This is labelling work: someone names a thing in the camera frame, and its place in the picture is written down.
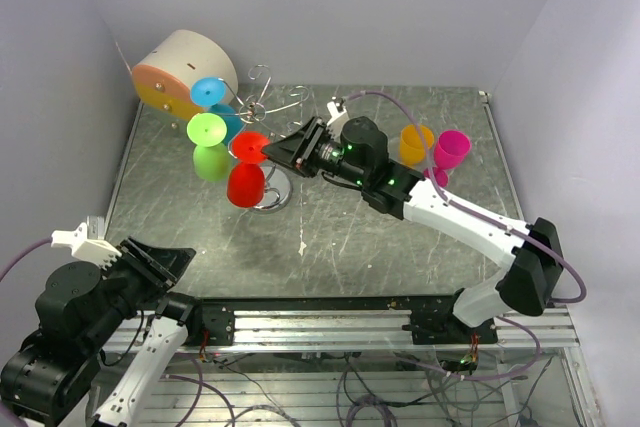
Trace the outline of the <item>orange plastic wine glass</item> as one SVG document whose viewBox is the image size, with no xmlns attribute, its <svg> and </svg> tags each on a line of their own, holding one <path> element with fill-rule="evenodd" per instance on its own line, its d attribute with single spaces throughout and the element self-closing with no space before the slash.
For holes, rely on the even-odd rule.
<svg viewBox="0 0 640 427">
<path fill-rule="evenodd" d="M 419 124 L 407 125 L 400 134 L 398 147 L 400 161 L 407 166 L 414 166 L 423 162 L 426 158 L 426 148 L 422 140 L 426 141 L 427 147 L 431 148 L 435 143 L 433 132 L 426 126 Z"/>
</svg>

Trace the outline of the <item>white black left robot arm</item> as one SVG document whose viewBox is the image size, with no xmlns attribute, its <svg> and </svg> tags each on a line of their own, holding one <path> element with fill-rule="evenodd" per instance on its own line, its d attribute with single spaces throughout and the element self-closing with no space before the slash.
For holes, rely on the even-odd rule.
<svg viewBox="0 0 640 427">
<path fill-rule="evenodd" d="M 229 346 L 231 311 L 173 293 L 195 257 L 132 238 L 108 247 L 107 266 L 77 259 L 47 279 L 35 308 L 38 329 L 1 371 L 1 414 L 12 426 L 57 426 L 89 392 L 104 366 L 104 345 L 121 324 L 145 308 L 149 332 L 123 377 L 92 416 L 96 426 L 133 426 L 169 361 L 182 345 Z"/>
</svg>

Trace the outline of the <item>red plastic wine glass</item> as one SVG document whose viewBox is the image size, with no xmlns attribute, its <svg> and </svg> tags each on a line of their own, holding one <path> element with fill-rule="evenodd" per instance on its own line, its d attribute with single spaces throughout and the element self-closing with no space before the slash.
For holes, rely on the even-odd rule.
<svg viewBox="0 0 640 427">
<path fill-rule="evenodd" d="M 261 163 L 267 159 L 262 149 L 269 139 L 254 131 L 239 133 L 231 142 L 231 152 L 238 163 L 228 178 L 227 198 L 236 207 L 251 208 L 264 197 L 266 177 Z"/>
</svg>

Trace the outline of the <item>pink plastic wine glass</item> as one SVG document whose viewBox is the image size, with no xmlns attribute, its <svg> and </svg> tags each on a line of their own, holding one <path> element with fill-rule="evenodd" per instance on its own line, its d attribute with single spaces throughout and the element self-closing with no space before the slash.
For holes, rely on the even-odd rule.
<svg viewBox="0 0 640 427">
<path fill-rule="evenodd" d="M 433 148 L 433 173 L 439 187 L 446 187 L 448 172 L 458 167 L 471 151 L 470 138 L 458 130 L 447 130 L 440 134 Z"/>
</svg>

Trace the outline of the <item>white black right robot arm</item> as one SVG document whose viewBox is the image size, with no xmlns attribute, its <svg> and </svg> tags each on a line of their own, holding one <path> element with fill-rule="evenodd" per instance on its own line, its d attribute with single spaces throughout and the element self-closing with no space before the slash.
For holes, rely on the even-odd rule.
<svg viewBox="0 0 640 427">
<path fill-rule="evenodd" d="M 268 160 L 301 177 L 342 179 L 381 214 L 436 229 L 475 249 L 499 268 L 457 293 L 440 320 L 442 334 L 459 343 L 483 322 L 510 310 L 537 317 L 552 301 L 563 272 L 556 226 L 503 217 L 448 192 L 389 156 L 388 138 L 367 117 L 347 121 L 338 138 L 318 117 L 262 148 Z"/>
</svg>

